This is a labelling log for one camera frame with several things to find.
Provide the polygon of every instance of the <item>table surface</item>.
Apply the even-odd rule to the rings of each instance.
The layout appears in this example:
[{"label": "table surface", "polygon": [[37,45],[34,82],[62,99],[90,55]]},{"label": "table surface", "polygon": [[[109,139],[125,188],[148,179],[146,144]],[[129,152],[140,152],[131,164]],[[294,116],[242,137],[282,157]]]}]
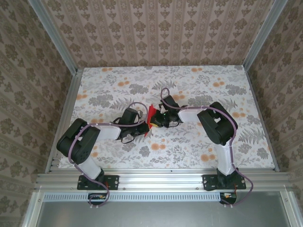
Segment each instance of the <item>table surface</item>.
[{"label": "table surface", "polygon": [[[160,103],[160,90],[180,105],[220,102],[236,120],[235,164],[241,168],[273,168],[274,163],[250,85],[242,66],[159,66],[85,68],[71,123],[109,122],[120,117],[133,101],[147,106]],[[134,108],[144,111],[142,106]],[[97,141],[91,152],[102,168],[216,168],[214,144],[200,123],[175,128],[152,127],[146,137],[122,144]],[[60,168],[72,167],[62,157]]]}]

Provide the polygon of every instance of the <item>floral wallpaper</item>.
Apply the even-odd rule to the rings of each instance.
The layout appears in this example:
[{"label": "floral wallpaper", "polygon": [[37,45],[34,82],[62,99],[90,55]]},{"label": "floral wallpaper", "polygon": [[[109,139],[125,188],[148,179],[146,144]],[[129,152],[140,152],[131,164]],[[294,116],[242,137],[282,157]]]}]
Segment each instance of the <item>floral wallpaper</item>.
[{"label": "floral wallpaper", "polygon": [[[237,121],[233,143],[235,164],[241,168],[273,168],[268,143],[243,66],[145,66],[85,68],[71,123],[112,122],[134,101],[158,107],[160,91],[168,87],[182,105],[210,105],[218,101]],[[140,105],[133,108],[146,111]],[[98,140],[91,153],[103,168],[215,168],[214,144],[200,122],[173,128],[152,127],[146,137],[128,144]],[[60,168],[72,165],[66,157]]]},{"label": "floral wallpaper", "polygon": [[78,67],[241,65],[273,0],[43,0]]},{"label": "floral wallpaper", "polygon": [[71,76],[26,0],[0,1],[0,226],[17,227],[45,170]]},{"label": "floral wallpaper", "polygon": [[249,69],[279,167],[303,208],[303,1],[289,0]]}]

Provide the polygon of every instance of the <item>patterned wallpaper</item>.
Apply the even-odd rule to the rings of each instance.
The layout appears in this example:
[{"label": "patterned wallpaper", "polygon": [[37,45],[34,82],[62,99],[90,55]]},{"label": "patterned wallpaper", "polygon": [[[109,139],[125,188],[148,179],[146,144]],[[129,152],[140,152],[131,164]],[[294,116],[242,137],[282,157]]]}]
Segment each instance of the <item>patterned wallpaper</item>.
[{"label": "patterned wallpaper", "polygon": [[78,67],[240,65],[273,0],[43,0]]},{"label": "patterned wallpaper", "polygon": [[0,226],[24,216],[71,76],[26,0],[0,1]]},{"label": "patterned wallpaper", "polygon": [[276,158],[303,207],[303,0],[289,0],[249,69]]}]

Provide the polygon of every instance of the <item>purple cable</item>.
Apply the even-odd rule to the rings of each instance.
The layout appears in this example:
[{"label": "purple cable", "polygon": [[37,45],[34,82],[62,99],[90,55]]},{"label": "purple cable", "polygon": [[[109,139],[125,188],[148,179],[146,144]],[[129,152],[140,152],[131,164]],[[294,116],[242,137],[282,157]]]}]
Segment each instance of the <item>purple cable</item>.
[{"label": "purple cable", "polygon": [[70,150],[69,150],[69,152],[68,152],[68,161],[69,161],[72,165],[74,165],[74,167],[75,167],[76,169],[78,169],[78,170],[79,170],[79,171],[80,171],[80,172],[81,172],[89,181],[92,181],[93,183],[97,183],[97,184],[101,185],[101,186],[107,191],[107,197],[106,197],[106,199],[103,201],[102,204],[97,205],[97,206],[91,204],[91,199],[92,199],[93,197],[95,197],[95,196],[98,196],[98,195],[97,195],[97,194],[91,195],[90,198],[89,198],[89,204],[90,204],[91,207],[92,207],[92,206],[95,206],[95,207],[101,207],[101,206],[103,206],[103,205],[108,201],[110,192],[109,192],[109,189],[108,189],[103,183],[101,183],[101,182],[99,182],[99,181],[95,181],[94,179],[91,179],[89,176],[87,176],[87,175],[80,169],[80,167],[79,167],[77,164],[75,164],[75,163],[73,162],[73,160],[71,159],[72,149],[74,148],[74,146],[75,146],[77,140],[78,140],[79,137],[82,135],[82,133],[83,133],[88,127],[90,127],[90,126],[96,126],[96,125],[103,125],[103,126],[106,126],[106,125],[107,125],[107,126],[108,126],[108,125],[112,125],[112,126],[116,126],[116,127],[134,127],[134,126],[138,126],[138,125],[140,125],[140,124],[146,122],[147,116],[148,116],[148,109],[147,109],[147,106],[146,106],[145,104],[143,104],[143,103],[140,103],[140,102],[133,102],[133,103],[131,103],[128,107],[133,106],[134,104],[141,104],[141,105],[144,106],[144,108],[145,108],[145,110],[146,110],[146,117],[145,117],[144,120],[139,121],[139,122],[136,123],[136,124],[128,124],[128,125],[124,125],[124,124],[114,124],[114,123],[91,123],[91,124],[87,124],[87,125],[85,125],[85,126],[80,130],[80,132],[78,133],[78,135],[75,137],[74,141],[73,141],[72,144],[71,144]]},{"label": "purple cable", "polygon": [[229,149],[230,149],[230,153],[231,153],[232,167],[234,168],[234,170],[235,170],[240,176],[244,177],[245,179],[247,179],[247,180],[250,182],[251,188],[250,188],[249,192],[245,195],[245,197],[244,197],[241,201],[239,201],[239,202],[237,202],[237,203],[235,203],[235,204],[230,204],[229,202],[227,202],[227,201],[225,201],[225,200],[223,200],[223,199],[221,199],[221,201],[225,202],[228,206],[231,206],[231,207],[232,207],[232,206],[239,205],[240,203],[244,202],[244,201],[247,199],[247,197],[250,195],[250,193],[252,192],[252,190],[253,190],[253,188],[254,188],[254,184],[253,184],[253,182],[252,182],[247,176],[245,176],[244,174],[242,174],[242,173],[236,168],[236,166],[235,166],[234,163],[233,163],[232,142],[233,142],[233,140],[234,140],[235,137],[236,137],[236,131],[237,131],[237,128],[236,128],[235,123],[232,121],[232,119],[231,119],[226,113],[224,113],[224,112],[222,112],[221,110],[218,110],[218,109],[216,109],[216,108],[210,107],[210,106],[198,106],[198,107],[195,107],[195,106],[192,106],[192,107],[190,107],[190,106],[188,106],[188,107],[174,107],[174,106],[171,106],[171,105],[169,105],[168,103],[166,103],[166,102],[164,101],[164,98],[163,98],[163,91],[164,91],[164,90],[167,90],[168,96],[169,96],[169,89],[168,89],[167,87],[163,88],[163,89],[161,90],[161,94],[160,94],[160,96],[161,96],[161,101],[162,101],[166,106],[168,106],[168,107],[170,107],[170,108],[172,108],[172,109],[176,109],[176,110],[186,110],[186,109],[187,109],[187,110],[210,109],[210,110],[214,110],[214,111],[216,111],[216,112],[222,114],[224,117],[226,117],[226,118],[230,121],[230,123],[232,124],[232,127],[233,127],[233,136],[232,136],[232,138],[231,138],[230,141],[229,141]]}]

